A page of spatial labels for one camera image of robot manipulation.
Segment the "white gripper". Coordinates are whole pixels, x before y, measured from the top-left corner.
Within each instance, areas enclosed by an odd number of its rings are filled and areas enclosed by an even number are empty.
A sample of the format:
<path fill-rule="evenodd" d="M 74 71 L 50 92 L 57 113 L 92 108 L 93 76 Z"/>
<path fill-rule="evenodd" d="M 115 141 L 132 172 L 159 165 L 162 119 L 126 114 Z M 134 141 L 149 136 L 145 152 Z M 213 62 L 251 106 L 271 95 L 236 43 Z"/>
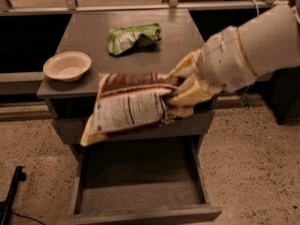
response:
<path fill-rule="evenodd" d="M 198 64 L 203 79 L 191 75 Z M 210 100 L 215 94 L 233 93 L 254 84 L 257 79 L 235 26 L 211 36 L 202 49 L 189 52 L 169 74 L 186 78 L 172 95 L 164 98 L 168 105 L 166 114 L 179 118 L 194 114 L 195 105 Z"/>

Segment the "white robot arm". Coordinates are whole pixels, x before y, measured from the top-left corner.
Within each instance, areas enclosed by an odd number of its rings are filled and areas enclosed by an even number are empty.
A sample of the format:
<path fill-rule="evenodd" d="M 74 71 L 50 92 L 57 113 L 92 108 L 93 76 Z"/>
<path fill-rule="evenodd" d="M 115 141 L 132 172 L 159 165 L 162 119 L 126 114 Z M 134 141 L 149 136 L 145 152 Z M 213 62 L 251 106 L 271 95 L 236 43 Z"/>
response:
<path fill-rule="evenodd" d="M 166 114 L 185 118 L 220 92 L 233 93 L 259 77 L 300 66 L 299 0 L 278 3 L 240 26 L 228 26 L 188 53 L 170 72 L 183 82 L 164 98 Z"/>

